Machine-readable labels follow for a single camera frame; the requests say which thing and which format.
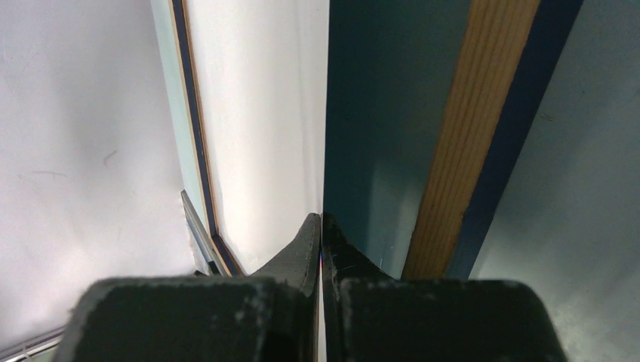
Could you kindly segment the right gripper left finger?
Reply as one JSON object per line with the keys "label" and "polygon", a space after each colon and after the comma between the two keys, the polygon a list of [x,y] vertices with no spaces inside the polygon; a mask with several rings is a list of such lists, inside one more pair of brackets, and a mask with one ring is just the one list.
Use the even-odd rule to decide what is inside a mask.
{"label": "right gripper left finger", "polygon": [[252,275],[109,278],[74,308],[56,361],[314,361],[322,219]]}

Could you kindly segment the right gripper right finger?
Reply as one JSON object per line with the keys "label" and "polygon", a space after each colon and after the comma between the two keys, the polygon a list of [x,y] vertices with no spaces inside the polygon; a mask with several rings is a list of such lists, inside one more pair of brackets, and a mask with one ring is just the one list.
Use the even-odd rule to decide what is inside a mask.
{"label": "right gripper right finger", "polygon": [[330,361],[564,361],[538,295],[517,281],[400,281],[322,216]]}

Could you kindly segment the wooden picture frame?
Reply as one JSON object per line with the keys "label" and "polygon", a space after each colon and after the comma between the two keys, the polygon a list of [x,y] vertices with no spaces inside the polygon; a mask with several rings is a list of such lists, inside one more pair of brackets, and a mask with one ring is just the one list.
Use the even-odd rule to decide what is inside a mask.
{"label": "wooden picture frame", "polygon": [[[177,49],[195,185],[189,225],[214,275],[217,231],[188,1],[160,1]],[[469,276],[580,1],[327,1],[321,213],[377,267]]]}

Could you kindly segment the beach photo print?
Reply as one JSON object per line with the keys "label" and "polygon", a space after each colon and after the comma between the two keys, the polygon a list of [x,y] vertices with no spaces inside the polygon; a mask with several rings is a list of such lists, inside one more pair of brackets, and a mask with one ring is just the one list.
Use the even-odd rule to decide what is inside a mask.
{"label": "beach photo print", "polygon": [[188,1],[217,231],[257,271],[321,213],[330,4]]}

